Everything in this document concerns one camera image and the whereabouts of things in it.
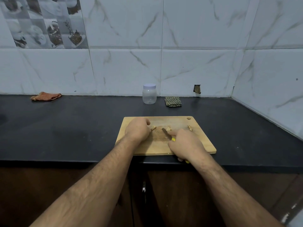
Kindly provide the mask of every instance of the clear plastic jar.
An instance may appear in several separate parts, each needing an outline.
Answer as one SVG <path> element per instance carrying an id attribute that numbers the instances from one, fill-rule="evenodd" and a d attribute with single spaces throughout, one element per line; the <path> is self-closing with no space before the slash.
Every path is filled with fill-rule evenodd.
<path id="1" fill-rule="evenodd" d="M 153 104 L 157 100 L 157 90 L 155 84 L 144 84 L 142 91 L 142 99 L 146 104 Z"/>

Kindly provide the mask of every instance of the wooden cutting board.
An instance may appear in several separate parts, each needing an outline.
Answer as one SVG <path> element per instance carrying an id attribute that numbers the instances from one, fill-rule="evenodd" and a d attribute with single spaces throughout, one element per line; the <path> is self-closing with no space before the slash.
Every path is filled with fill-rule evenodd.
<path id="1" fill-rule="evenodd" d="M 134 118 L 135 117 L 124 117 L 116 142 L 124 136 L 127 125 Z M 210 154 L 217 152 L 214 145 L 210 142 L 206 134 L 192 116 L 152 116 L 146 118 L 151 122 L 149 125 L 150 128 L 153 126 L 157 127 L 152 130 L 149 137 L 138 146 L 134 155 L 173 155 L 167 145 L 169 140 L 162 131 L 162 128 L 170 126 L 172 130 L 181 128 L 186 130 L 188 129 L 187 125 L 190 125 L 193 128 L 192 133 L 194 133 L 203 143 L 207 152 Z"/>

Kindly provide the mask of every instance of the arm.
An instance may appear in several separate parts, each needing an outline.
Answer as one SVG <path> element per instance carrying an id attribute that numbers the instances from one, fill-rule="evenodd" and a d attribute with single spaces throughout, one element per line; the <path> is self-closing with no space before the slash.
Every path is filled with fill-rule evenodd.
<path id="1" fill-rule="evenodd" d="M 149 124 L 142 117 L 132 120 L 112 151 L 48 207 L 31 227 L 107 226 L 134 149 L 149 135 Z"/>
<path id="2" fill-rule="evenodd" d="M 169 133 L 176 136 L 169 148 L 178 157 L 189 160 L 203 177 L 228 227 L 283 226 L 216 163 L 190 131 Z"/>

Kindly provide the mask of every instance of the yellow knife handle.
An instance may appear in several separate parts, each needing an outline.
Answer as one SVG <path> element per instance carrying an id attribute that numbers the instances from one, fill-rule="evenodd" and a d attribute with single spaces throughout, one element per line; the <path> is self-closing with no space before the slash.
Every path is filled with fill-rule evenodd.
<path id="1" fill-rule="evenodd" d="M 172 137 L 172 141 L 176 141 L 176 139 L 175 139 L 174 137 Z M 185 162 L 186 162 L 187 164 L 190 163 L 188 160 L 185 160 Z"/>

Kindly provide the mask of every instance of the orange cloth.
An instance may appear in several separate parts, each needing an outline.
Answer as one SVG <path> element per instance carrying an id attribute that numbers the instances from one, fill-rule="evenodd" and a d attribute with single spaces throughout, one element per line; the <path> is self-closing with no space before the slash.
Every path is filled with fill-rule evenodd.
<path id="1" fill-rule="evenodd" d="M 62 95 L 60 93 L 59 94 L 51 94 L 51 93 L 46 93 L 46 92 L 40 92 L 39 95 L 32 96 L 31 100 L 33 100 L 33 101 L 36 101 L 36 100 L 50 101 L 50 100 L 57 99 L 61 96 Z"/>

